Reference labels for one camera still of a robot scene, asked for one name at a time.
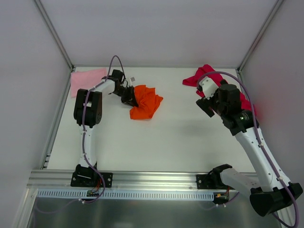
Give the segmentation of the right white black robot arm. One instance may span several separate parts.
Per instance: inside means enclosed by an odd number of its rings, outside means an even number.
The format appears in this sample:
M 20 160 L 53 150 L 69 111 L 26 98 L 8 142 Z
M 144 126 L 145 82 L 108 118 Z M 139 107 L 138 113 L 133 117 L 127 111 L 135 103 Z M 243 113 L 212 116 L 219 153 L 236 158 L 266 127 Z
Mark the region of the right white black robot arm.
M 267 144 L 252 111 L 241 107 L 241 92 L 236 85 L 222 80 L 217 85 L 211 78 L 199 81 L 199 91 L 204 97 L 196 104 L 209 116 L 218 114 L 245 150 L 258 180 L 236 171 L 224 164 L 212 170 L 211 185 L 221 189 L 230 186 L 249 198 L 255 212 L 264 217 L 292 205 L 303 193 L 299 183 L 292 183 L 282 171 Z

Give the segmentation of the orange t shirt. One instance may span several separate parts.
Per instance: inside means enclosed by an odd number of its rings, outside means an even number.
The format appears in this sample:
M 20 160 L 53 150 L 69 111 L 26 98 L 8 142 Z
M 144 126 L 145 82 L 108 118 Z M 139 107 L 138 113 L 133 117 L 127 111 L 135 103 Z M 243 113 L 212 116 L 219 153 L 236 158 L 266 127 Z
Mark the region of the orange t shirt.
M 156 94 L 155 88 L 149 88 L 146 85 L 137 85 L 134 88 L 134 95 L 137 106 L 130 110 L 130 118 L 133 120 L 152 119 L 163 97 Z

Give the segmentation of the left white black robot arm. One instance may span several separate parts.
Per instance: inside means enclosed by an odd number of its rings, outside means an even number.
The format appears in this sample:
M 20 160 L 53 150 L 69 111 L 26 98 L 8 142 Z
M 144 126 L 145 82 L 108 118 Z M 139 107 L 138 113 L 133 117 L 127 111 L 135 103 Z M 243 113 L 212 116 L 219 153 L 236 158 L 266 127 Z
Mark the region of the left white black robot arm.
M 138 106 L 135 99 L 134 77 L 127 78 L 124 72 L 113 70 L 97 85 L 90 89 L 79 89 L 76 94 L 74 119 L 79 126 L 81 151 L 76 171 L 85 170 L 81 181 L 88 187 L 96 185 L 98 175 L 93 172 L 97 168 L 96 126 L 102 120 L 103 99 L 111 94 L 121 98 L 121 102 L 132 107 Z

